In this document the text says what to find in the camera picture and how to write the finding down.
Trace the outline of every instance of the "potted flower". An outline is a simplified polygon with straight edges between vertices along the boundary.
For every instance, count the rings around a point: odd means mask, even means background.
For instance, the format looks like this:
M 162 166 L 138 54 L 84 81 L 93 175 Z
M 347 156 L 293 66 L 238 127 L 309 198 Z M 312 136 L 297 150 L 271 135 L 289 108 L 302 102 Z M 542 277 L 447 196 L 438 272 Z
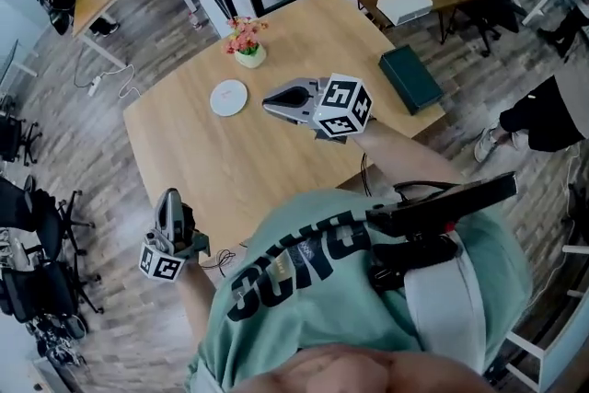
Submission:
M 266 50 L 258 41 L 258 32 L 266 29 L 268 23 L 251 17 L 234 17 L 227 23 L 233 33 L 229 35 L 226 52 L 233 54 L 238 63 L 250 69 L 262 64 L 266 59 Z

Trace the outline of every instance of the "person's arm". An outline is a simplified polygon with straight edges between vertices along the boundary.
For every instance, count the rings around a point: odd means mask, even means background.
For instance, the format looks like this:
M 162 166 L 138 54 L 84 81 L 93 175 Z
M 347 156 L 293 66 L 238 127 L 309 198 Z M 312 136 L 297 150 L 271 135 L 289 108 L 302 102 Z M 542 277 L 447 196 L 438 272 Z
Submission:
M 443 156 L 380 121 L 350 136 L 393 185 L 409 180 L 461 183 L 464 178 Z
M 215 288 L 204 269 L 197 263 L 187 263 L 176 281 L 180 300 L 191 325 L 194 343 L 198 345 L 206 334 Z

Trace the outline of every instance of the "black shorts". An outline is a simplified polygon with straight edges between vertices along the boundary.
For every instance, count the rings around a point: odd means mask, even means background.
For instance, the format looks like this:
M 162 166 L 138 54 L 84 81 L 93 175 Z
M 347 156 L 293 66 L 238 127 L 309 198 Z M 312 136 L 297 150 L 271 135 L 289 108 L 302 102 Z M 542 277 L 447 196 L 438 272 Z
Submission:
M 542 82 L 499 117 L 509 133 L 528 130 L 529 146 L 550 153 L 583 140 L 567 111 L 554 75 Z

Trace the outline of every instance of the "green t-shirt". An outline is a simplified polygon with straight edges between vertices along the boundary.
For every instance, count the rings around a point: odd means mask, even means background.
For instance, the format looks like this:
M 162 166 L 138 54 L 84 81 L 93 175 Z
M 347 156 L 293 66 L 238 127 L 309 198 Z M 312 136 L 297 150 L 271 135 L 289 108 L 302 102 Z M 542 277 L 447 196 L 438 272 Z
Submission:
M 421 351 L 404 290 L 379 295 L 367 276 L 371 245 L 404 239 L 353 221 L 363 215 L 365 220 L 365 211 L 375 204 L 391 203 L 328 190 L 298 195 L 274 210 L 249 241 L 243 266 L 219 287 L 191 375 L 200 358 L 227 391 L 300 349 L 327 343 Z M 305 239 L 324 227 L 321 238 Z M 489 365 L 525 309 L 530 271 L 492 209 L 464 217 L 456 231 L 479 279 Z

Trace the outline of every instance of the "black bag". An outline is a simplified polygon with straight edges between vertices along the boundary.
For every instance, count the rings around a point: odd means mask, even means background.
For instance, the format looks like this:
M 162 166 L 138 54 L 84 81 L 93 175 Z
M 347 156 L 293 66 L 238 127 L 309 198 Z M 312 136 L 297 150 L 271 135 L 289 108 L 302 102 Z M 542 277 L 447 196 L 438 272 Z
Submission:
M 49 15 L 49 20 L 51 21 L 55 30 L 60 34 L 64 35 L 67 29 L 70 26 L 70 11 L 71 10 L 62 10 L 53 7 L 52 0 L 37 0 L 40 3 L 40 6 L 43 7 L 43 10 L 47 12 Z

